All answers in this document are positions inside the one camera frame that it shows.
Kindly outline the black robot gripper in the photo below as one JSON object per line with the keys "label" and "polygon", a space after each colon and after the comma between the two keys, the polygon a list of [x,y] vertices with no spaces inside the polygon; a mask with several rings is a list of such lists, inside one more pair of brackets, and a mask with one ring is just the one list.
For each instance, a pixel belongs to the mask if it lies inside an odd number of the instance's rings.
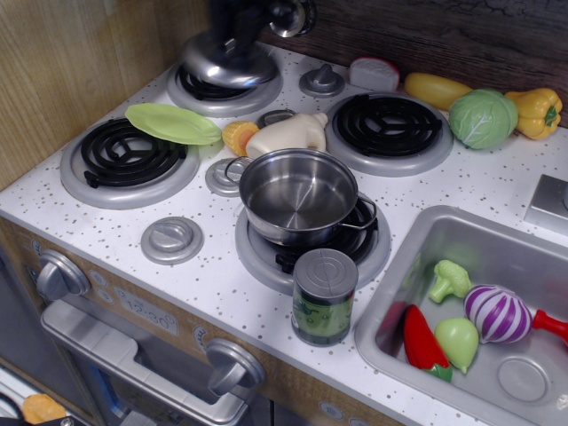
{"label": "black robot gripper", "polygon": [[211,0],[208,7],[213,41],[234,40],[236,47],[249,47],[264,27],[288,14],[287,1]]}

